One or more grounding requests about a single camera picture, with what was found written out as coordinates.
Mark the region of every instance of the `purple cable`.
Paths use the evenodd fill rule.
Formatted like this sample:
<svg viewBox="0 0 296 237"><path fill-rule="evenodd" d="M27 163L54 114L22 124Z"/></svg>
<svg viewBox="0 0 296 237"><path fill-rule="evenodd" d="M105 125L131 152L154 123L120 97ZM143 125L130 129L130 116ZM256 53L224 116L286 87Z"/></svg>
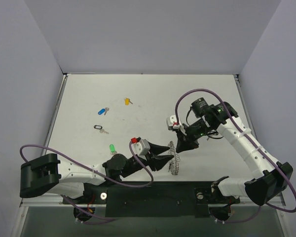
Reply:
<svg viewBox="0 0 296 237"><path fill-rule="evenodd" d="M133 149L132 149L132 142L129 142L129 150L131 152L131 154L133 155L133 157L136 159L136 161L145 169L145 171L147 171L147 173L149 174L149 176L151 177L151 181L149 183L146 183L146 184L142 184L142 185L130 185L130 184L124 184L124 183L121 183L121 182L118 182L116 180L113 180L112 178L100 173L99 171L97 170L93 170L91 169L90 167L88 166L85 166L84 164L81 164L79 163L78 161L74 160L74 159L71 159L69 156L55 150L55 149L52 149L52 148L49 148L49 147L45 147L45 146L41 146L41 145L36 145L36 144L27 144L27 145L23 145L21 146L20 148L20 155L22 157L22 159L25 161L25 162L28 162L28 160L25 158L25 156L23 155L23 149L26 148L26 147L38 147L38 148L42 148L42 149L45 149L45 150L48 150L48 151L51 151L51 152L54 152L60 156L62 156L63 158L66 158L67 160L71 161L72 163L75 163L76 165L79 165L80 167L82 168L85 168L91 172L94 172L98 175L100 175L101 177L107 179L107 180L110 180L111 182L113 183L116 183L116 184L119 184L119 185L122 185L122 186L125 186L125 187L130 187L130 188L143 188L143 187L146 187L146 186L149 186L153 183L153 175L152 173L148 170L148 168L139 160L139 158L137 157L137 155L133 152Z"/></svg>
<svg viewBox="0 0 296 237"><path fill-rule="evenodd" d="M251 221L252 219L254 219L261 211L261 207L259 206L257 212L255 214L253 214L252 216L250 216L249 218L247 219L244 219L244 220L240 220L240 221L221 221L219 219L217 219L215 216L212 215L212 217L214 217L215 220L217 220L217 222L219 223L223 223L223 224L237 224L237 223L244 223L244 222L247 222L247 221Z"/></svg>
<svg viewBox="0 0 296 237"><path fill-rule="evenodd" d="M176 106L175 106L175 114L176 114L176 119L177 119L177 123L179 123L179 115L178 115L178 107L179 107L179 103L183 100L184 97L186 97L187 95L190 95L191 93L194 93L194 92L207 92L207 93L210 93L212 95L214 95L218 100L219 102L222 104L224 110L226 111L228 117L230 118L231 122L233 123L233 125L235 125L235 127L238 129L239 132L243 132L241 130L241 128L237 125L237 123L235 122L235 120L233 120L227 106L225 105L225 103L223 102L223 100L213 91L211 90L208 90L208 89L194 89L194 90L190 90L188 91L187 93L185 93L184 95L182 95L179 100L177 101L176 103ZM293 187L292 183L290 182L290 180L287 178L287 176L283 173L283 171L271 160L270 157L268 157L268 155L266 153L264 153L260 148L258 148L258 146L255 144L255 142L251 139L251 137L249 137L247 134L244 134L244 136L251 142L251 144L258 150L258 152L260 152L260 154L262 156L264 156L268 162L270 162L274 168L280 173L280 175L284 178L284 180L287 182L288 186L290 187L290 189L292 190L292 193L295 197L295 200L296 200L296 190L295 188ZM266 203L268 206L270 207L273 207L277 210L281 210L281 211L284 211L284 212L290 212L290 213L294 213L296 212L296 207L294 209L291 209L291 210L287 210L287 209L284 209L284 208L281 208L281 207L278 207L278 206L274 206L270 203Z"/></svg>

